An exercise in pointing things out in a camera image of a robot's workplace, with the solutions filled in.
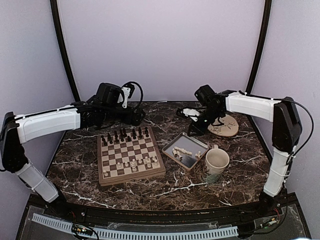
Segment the white chess piece tall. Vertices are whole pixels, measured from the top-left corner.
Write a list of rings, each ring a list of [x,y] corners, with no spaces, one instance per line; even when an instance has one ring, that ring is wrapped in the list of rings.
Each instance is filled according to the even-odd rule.
[[[137,171],[137,161],[136,161],[135,159],[133,159],[133,160],[130,162],[130,166],[131,166],[132,172],[136,172],[136,171]]]

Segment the white chess piece corner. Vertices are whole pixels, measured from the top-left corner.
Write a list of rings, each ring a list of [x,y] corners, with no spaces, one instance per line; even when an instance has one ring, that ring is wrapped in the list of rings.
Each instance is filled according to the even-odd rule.
[[[103,176],[104,176],[105,178],[107,178],[107,177],[109,176],[109,172],[106,171],[106,170],[103,170]]]

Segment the white chess piece pair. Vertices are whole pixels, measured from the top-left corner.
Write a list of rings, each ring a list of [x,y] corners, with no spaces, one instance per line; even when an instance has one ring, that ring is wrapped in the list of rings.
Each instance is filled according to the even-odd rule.
[[[148,162],[149,162],[149,157],[146,156],[146,157],[144,158],[144,163],[145,163],[145,164],[148,164]]]

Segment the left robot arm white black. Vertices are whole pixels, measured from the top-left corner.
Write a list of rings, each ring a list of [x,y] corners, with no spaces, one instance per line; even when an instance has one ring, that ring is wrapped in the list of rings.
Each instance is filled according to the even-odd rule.
[[[50,203],[51,210],[60,218],[71,213],[58,188],[32,163],[25,152],[25,144],[46,139],[50,135],[86,129],[102,128],[107,122],[120,122],[138,126],[145,112],[141,106],[122,107],[115,103],[109,106],[95,102],[74,102],[63,107],[37,113],[5,114],[0,132],[1,171],[15,174],[28,187]]]

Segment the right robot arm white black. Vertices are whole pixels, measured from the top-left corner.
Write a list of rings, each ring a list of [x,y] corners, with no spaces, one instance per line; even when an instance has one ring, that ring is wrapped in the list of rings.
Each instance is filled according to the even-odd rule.
[[[294,100],[291,97],[254,96],[236,90],[215,92],[208,85],[200,87],[194,95],[200,107],[187,106],[176,111],[181,117],[191,118],[189,136],[204,135],[209,125],[226,113],[239,113],[271,123],[273,154],[263,192],[270,197],[278,195],[289,176],[302,134],[302,124]]]

